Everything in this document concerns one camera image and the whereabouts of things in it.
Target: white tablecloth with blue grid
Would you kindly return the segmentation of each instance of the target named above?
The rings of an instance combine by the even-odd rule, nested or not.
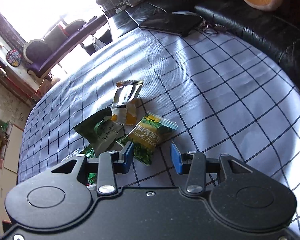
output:
[[[34,107],[23,134],[19,181],[60,162],[88,141],[72,129],[111,105],[115,83],[144,79],[138,121],[146,111],[179,124],[183,152],[229,153],[289,187],[297,197],[290,227],[300,234],[300,93],[265,54],[230,34],[194,31],[186,38],[135,29],[109,44]],[[127,134],[132,127],[124,127]],[[184,185],[170,142],[147,167],[134,160],[118,186]],[[207,175],[207,189],[216,185]]]

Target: metal screw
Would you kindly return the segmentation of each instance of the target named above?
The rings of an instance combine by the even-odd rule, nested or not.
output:
[[[119,159],[118,160],[124,162],[124,153],[119,152]]]
[[[187,191],[189,193],[200,193],[203,191],[203,188],[201,186],[198,186],[198,185],[190,185],[189,187],[187,187]]]
[[[115,188],[114,188],[114,186],[111,186],[111,185],[103,185],[103,186],[99,187],[99,191],[101,193],[110,194],[115,191]]]
[[[147,195],[148,197],[152,197],[152,196],[155,195],[155,193],[154,193],[153,191],[149,191],[149,192],[146,193],[146,195]]]
[[[24,240],[23,237],[21,235],[15,235],[13,237],[13,240]]]

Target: bright window light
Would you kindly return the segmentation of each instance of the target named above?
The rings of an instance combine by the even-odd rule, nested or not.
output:
[[[69,24],[102,14],[95,0],[0,0],[0,12],[26,41],[43,38],[60,17]]]

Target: curtain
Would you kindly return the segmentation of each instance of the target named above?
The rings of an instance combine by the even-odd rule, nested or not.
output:
[[[26,41],[20,36],[20,34],[14,29],[14,27],[12,27],[12,25],[7,21],[7,19],[1,14],[1,12],[0,36],[12,49],[16,49],[20,53],[22,53]]]

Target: plastic bag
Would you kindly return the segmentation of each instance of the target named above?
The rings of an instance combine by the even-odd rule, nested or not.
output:
[[[137,122],[136,100],[143,85],[143,80],[117,82],[117,90],[111,106],[111,120],[118,124],[135,125]]]
[[[92,159],[95,158],[96,156],[94,155],[94,151],[92,146],[89,144],[88,146],[86,146],[81,152],[79,152],[79,149],[76,149],[75,151],[73,151],[72,153],[70,153],[67,157],[65,157],[63,161],[71,158],[74,155],[77,155],[78,153],[83,153],[87,156],[87,159]],[[97,174],[96,173],[88,173],[88,182],[89,184],[94,184],[97,182]]]
[[[111,109],[104,108],[73,128],[89,141],[96,157],[114,144],[117,133],[122,128],[122,125],[110,120],[111,115]]]
[[[147,112],[131,133],[119,143],[125,145],[128,141],[133,142],[134,157],[145,165],[150,165],[155,147],[168,139],[177,128],[176,123]]]

